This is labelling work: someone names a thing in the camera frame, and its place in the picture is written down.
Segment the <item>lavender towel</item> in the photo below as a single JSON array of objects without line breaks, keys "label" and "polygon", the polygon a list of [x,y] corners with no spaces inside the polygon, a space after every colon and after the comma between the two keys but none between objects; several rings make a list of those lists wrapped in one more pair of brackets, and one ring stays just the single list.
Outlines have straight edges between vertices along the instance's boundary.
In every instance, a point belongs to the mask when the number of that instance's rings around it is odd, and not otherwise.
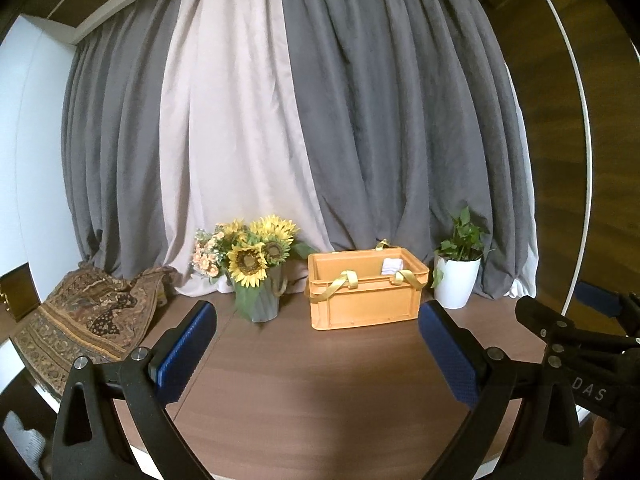
[{"label": "lavender towel", "polygon": [[395,275],[405,269],[404,259],[400,257],[385,257],[381,266],[382,275]]}]

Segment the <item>white ribbed plant pot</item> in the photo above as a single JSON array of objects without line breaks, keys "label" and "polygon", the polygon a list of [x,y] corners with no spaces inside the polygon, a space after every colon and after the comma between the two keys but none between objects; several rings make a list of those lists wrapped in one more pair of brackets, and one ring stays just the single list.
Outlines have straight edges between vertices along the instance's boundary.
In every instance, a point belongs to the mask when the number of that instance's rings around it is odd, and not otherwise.
[{"label": "white ribbed plant pot", "polygon": [[434,260],[434,297],[449,310],[464,308],[474,289],[480,259],[458,261],[436,256]]}]

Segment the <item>patterned brown fabric throw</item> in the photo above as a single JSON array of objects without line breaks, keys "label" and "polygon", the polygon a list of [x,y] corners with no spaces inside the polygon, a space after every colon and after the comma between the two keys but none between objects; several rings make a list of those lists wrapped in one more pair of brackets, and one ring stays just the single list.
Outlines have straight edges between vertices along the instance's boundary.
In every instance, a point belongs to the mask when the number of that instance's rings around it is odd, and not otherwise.
[{"label": "patterned brown fabric throw", "polygon": [[37,384],[60,400],[77,358],[117,362],[140,344],[168,303],[175,275],[171,266],[157,266],[126,280],[81,263],[18,324],[10,341]]}]

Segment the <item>green pothos plant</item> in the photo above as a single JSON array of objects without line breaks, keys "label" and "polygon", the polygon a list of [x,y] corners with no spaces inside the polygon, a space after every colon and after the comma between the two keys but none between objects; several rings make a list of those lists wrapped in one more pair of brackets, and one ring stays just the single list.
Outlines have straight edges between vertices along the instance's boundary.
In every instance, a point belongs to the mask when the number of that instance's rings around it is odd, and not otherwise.
[{"label": "green pothos plant", "polygon": [[443,240],[435,250],[432,289],[435,289],[445,277],[445,272],[438,267],[437,259],[472,262],[480,261],[486,255],[486,232],[473,222],[470,207],[465,206],[451,219],[454,227],[450,237]]}]

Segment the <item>orange plastic crate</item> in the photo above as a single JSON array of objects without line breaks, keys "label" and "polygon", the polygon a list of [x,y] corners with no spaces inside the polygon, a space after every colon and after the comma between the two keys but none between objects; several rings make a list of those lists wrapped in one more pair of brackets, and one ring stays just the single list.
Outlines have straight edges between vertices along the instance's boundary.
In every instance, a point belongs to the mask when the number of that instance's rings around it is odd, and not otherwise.
[{"label": "orange plastic crate", "polygon": [[[385,257],[405,269],[382,275]],[[375,248],[318,252],[308,257],[305,294],[314,330],[346,330],[414,320],[430,269],[412,252],[381,240]]]}]

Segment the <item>white curved floor lamp pole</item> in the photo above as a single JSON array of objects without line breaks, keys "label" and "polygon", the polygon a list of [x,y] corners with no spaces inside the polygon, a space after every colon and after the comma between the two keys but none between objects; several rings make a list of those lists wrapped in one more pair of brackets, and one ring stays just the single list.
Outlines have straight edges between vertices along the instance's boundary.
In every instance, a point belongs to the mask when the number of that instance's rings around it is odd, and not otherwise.
[{"label": "white curved floor lamp pole", "polygon": [[584,263],[594,193],[587,69],[572,5],[528,0],[520,90],[532,148],[540,243],[539,296],[570,313]]}]

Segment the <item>dark wooden cabinet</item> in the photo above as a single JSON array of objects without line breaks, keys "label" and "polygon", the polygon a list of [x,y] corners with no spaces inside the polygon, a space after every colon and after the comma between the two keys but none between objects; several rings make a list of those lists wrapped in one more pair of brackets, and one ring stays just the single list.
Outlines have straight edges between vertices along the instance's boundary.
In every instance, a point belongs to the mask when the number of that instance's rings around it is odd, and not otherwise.
[{"label": "dark wooden cabinet", "polygon": [[20,322],[32,310],[39,307],[40,299],[28,263],[3,274],[0,286],[1,303],[14,321]]}]

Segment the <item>grey ribbed vase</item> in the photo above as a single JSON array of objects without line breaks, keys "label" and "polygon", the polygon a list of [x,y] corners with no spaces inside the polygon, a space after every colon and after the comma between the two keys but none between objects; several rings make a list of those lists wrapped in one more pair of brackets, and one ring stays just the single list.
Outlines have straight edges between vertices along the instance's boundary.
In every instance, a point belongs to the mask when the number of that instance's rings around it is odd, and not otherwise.
[{"label": "grey ribbed vase", "polygon": [[279,314],[280,298],[288,288],[283,266],[269,269],[265,281],[258,287],[233,285],[236,310],[243,318],[253,323],[267,323]]}]

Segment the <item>artificial sunflower bouquet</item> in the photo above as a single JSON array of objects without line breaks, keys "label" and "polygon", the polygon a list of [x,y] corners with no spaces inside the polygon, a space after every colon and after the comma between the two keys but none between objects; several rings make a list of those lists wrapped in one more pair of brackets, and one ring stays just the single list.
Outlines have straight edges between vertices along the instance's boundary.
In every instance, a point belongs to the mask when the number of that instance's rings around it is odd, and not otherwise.
[{"label": "artificial sunflower bouquet", "polygon": [[277,214],[251,222],[234,219],[212,232],[198,230],[191,257],[193,270],[212,283],[258,287],[269,269],[288,260],[306,260],[317,251],[299,237],[299,228]]}]

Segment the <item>grey curtain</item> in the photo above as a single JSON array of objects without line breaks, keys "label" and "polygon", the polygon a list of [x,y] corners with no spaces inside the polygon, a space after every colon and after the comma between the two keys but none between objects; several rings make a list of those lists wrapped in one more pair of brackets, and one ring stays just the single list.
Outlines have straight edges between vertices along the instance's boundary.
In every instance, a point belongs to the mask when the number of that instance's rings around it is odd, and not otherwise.
[{"label": "grey curtain", "polygon": [[[120,278],[165,262],[160,92],[181,0],[138,0],[79,44],[63,174],[81,257]],[[332,250],[381,240],[431,261],[469,206],[475,285],[536,290],[522,114],[478,0],[282,0],[298,114]]]}]

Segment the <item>cream white curtain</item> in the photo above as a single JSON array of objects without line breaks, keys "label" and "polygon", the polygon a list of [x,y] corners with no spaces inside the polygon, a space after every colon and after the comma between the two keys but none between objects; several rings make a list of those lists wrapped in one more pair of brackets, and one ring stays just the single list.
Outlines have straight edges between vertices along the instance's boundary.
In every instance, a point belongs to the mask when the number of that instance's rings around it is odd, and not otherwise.
[{"label": "cream white curtain", "polygon": [[294,91],[282,0],[181,0],[160,92],[160,196],[175,288],[227,289],[191,266],[194,235],[278,214],[331,247]]}]

